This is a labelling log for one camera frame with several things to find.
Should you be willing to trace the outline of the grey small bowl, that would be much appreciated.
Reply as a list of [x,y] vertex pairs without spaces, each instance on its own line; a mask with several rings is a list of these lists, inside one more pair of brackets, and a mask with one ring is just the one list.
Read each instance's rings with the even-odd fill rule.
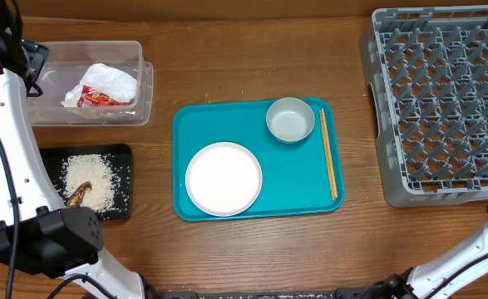
[[297,143],[313,131],[315,115],[305,101],[285,97],[273,102],[266,114],[269,132],[284,143]]

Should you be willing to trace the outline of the large white tissue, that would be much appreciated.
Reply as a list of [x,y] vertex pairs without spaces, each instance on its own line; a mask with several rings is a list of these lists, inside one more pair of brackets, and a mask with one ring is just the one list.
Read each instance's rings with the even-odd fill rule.
[[124,71],[97,63],[87,69],[79,84],[66,93],[61,104],[64,107],[77,107],[83,86],[92,87],[119,102],[131,100],[133,103],[137,94],[137,79]]

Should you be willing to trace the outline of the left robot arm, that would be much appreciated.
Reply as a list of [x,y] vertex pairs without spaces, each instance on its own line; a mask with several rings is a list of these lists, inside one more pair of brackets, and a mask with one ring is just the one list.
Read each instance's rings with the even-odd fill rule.
[[105,248],[95,213],[66,207],[49,179],[27,114],[48,54],[23,38],[17,3],[0,1],[0,263],[97,298],[152,298],[153,286]]

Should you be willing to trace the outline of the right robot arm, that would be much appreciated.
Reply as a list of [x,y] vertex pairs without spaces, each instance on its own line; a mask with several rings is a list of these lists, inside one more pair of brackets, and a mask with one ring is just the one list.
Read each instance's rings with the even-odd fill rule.
[[448,298],[487,273],[488,219],[478,231],[438,259],[390,277],[371,297]]

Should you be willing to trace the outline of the large white plate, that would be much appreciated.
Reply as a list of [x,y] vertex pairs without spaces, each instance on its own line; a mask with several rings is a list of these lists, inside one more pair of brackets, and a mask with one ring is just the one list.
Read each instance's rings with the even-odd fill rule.
[[250,208],[263,185],[258,159],[247,148],[217,142],[200,149],[185,172],[185,189],[192,203],[215,217],[231,217]]

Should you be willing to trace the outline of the red snack wrapper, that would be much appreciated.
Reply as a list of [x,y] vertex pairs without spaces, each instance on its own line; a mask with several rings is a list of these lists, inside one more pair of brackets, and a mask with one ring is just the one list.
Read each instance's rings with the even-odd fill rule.
[[132,101],[119,102],[107,94],[101,93],[98,90],[83,86],[81,96],[78,99],[77,107],[91,107],[91,106],[115,106],[115,105],[131,105]]

